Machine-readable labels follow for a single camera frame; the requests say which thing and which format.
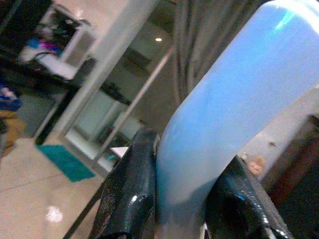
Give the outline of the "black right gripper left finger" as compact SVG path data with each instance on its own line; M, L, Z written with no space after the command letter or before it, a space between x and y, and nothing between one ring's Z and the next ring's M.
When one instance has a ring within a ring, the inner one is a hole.
M107 176L89 234L91 239L152 239L155 236L156 154L160 136L142 128Z

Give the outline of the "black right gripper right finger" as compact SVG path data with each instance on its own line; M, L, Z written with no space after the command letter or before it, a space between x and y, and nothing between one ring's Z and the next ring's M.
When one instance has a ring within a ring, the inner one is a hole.
M238 156L228 164L207 198L211 239L292 239L271 198Z

